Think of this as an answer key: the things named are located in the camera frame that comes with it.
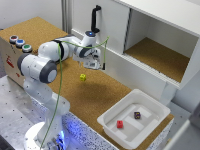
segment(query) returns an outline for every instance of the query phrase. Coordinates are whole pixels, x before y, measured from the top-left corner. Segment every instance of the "red cube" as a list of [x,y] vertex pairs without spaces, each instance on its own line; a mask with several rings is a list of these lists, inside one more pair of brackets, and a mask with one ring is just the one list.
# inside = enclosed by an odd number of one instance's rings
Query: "red cube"
[[117,128],[123,128],[123,121],[121,120],[117,121]]

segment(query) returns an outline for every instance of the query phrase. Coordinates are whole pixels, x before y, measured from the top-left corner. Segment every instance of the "blue lid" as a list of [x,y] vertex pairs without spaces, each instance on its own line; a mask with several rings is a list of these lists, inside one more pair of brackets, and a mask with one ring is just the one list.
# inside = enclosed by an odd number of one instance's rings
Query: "blue lid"
[[24,40],[17,40],[17,43],[24,43]]

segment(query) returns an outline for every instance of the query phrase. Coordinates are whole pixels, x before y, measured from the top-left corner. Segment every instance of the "cubby compartment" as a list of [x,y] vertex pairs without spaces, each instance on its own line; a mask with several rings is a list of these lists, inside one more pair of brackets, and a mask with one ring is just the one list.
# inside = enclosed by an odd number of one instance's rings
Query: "cubby compartment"
[[181,83],[198,37],[131,10],[125,55]]

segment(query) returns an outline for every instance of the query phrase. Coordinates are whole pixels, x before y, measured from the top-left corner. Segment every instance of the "black handle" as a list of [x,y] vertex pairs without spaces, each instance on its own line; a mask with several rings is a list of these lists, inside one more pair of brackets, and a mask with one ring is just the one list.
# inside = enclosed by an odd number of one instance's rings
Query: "black handle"
[[98,33],[100,30],[96,28],[96,12],[101,10],[101,6],[96,5],[96,8],[92,10],[92,25],[91,30],[94,33]]

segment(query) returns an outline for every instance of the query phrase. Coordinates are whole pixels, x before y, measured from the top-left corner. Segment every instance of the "brown work surface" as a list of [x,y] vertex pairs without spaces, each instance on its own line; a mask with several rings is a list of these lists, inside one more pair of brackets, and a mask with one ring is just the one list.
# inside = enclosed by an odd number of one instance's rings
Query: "brown work surface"
[[26,44],[32,46],[33,52],[37,53],[41,44],[66,36],[67,33],[40,17],[35,17],[0,31],[0,36],[7,42],[12,35],[17,35],[19,39],[25,40]]
[[178,82],[181,82],[190,60],[149,38],[143,39],[125,53]]
[[[102,71],[79,67],[78,63],[71,58],[64,61],[62,67],[63,82],[61,95],[70,102],[70,111],[122,150],[121,146],[105,134],[102,126],[97,122],[97,118],[131,92],[131,89]],[[86,75],[86,81],[80,81],[81,74]],[[58,76],[49,86],[54,92],[58,93],[59,83],[60,69],[58,65]],[[173,118],[173,115],[170,114],[137,150],[148,148]]]
[[[9,41],[9,37],[14,34],[24,39],[27,44],[32,45],[34,50],[37,50],[40,44],[44,42],[67,35],[64,31],[39,17],[22,22],[0,32],[0,36],[7,41]],[[79,67],[78,63],[73,61],[72,58],[63,61],[62,67],[63,80],[61,96],[65,97],[70,102],[70,111],[103,137],[114,143],[119,149],[123,149],[107,137],[102,126],[97,123],[97,118],[131,92],[131,89],[102,71]],[[81,74],[86,75],[86,81],[80,81]],[[58,65],[57,78],[49,84],[56,93],[59,91],[60,77],[60,67]],[[138,149],[146,149],[172,119],[173,116],[169,115]]]

